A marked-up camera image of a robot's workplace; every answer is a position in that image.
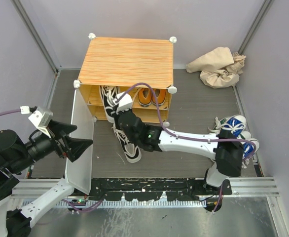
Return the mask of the black white sneaker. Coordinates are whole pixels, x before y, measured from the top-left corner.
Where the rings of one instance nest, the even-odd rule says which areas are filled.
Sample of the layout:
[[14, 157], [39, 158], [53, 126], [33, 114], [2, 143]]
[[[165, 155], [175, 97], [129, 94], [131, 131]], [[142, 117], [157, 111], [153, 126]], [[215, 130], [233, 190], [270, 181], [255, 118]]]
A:
[[113, 99], [120, 93], [120, 88], [118, 86], [99, 86], [99, 93], [102, 101], [102, 105], [105, 110], [107, 121], [114, 123], [114, 118], [112, 116], [113, 108], [115, 106]]
[[112, 129], [113, 129], [114, 134], [115, 134], [116, 138], [118, 139], [118, 141], [119, 141], [119, 143], [123, 149], [126, 160], [129, 163], [139, 162], [140, 159], [142, 158], [140, 148], [137, 145], [131, 143], [128, 140], [125, 133], [122, 130], [116, 128], [115, 124], [113, 125]]

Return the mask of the orange sneaker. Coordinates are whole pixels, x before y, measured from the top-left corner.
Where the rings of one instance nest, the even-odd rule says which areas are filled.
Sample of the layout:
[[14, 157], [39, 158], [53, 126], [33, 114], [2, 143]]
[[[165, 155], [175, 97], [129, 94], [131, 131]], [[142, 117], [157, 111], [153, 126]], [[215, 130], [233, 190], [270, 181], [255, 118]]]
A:
[[154, 105], [162, 106], [166, 100], [166, 90], [165, 89], [154, 89], [152, 95], [152, 103]]
[[149, 88], [138, 88], [133, 96], [133, 102], [135, 99], [142, 107], [149, 107], [152, 103], [152, 94]]

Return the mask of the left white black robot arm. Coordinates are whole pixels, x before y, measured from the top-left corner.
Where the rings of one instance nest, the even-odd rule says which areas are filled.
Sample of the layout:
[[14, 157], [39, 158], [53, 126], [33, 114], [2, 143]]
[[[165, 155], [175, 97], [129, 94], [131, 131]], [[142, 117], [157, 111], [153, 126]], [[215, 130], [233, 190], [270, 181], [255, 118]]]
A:
[[13, 188], [19, 183], [16, 175], [51, 153], [74, 162], [93, 144], [91, 139], [71, 138], [69, 134], [76, 125], [52, 120], [48, 133], [38, 137], [29, 136], [24, 143], [13, 130], [0, 131], [0, 237], [27, 237], [37, 221], [63, 198], [85, 191], [85, 183], [62, 178], [46, 193], [30, 205], [13, 211], [8, 210]]

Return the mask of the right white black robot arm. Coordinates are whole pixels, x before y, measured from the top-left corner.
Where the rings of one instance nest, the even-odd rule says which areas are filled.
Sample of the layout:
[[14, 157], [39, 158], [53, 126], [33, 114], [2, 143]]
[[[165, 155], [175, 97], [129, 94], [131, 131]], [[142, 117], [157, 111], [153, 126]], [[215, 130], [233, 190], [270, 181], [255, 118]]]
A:
[[192, 134], [148, 125], [131, 110], [114, 116], [115, 124], [127, 139], [147, 152], [183, 152], [209, 158], [214, 164], [205, 173], [203, 189], [213, 195], [229, 177], [240, 177], [243, 144], [229, 131]]

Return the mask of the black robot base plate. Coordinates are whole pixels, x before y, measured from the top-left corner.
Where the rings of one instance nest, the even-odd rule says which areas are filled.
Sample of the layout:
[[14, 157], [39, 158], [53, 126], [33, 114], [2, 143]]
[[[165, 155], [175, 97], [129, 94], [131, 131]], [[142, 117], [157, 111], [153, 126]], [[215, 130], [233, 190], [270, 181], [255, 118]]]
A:
[[219, 191], [198, 178], [92, 178], [87, 196], [90, 200], [157, 201], [165, 194], [167, 201], [186, 201], [214, 197]]

